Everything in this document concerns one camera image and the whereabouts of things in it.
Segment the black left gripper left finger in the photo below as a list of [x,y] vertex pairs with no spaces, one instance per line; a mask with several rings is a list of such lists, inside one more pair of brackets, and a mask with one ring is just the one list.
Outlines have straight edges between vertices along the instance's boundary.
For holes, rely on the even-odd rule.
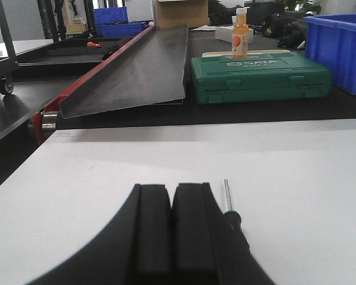
[[107,225],[32,284],[168,284],[171,208],[164,185],[136,184]]

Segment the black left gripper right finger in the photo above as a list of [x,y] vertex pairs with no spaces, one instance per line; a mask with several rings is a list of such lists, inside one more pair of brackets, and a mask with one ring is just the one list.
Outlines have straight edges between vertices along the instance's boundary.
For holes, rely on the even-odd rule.
[[208,183],[181,183],[173,199],[181,284],[273,284],[227,224]]

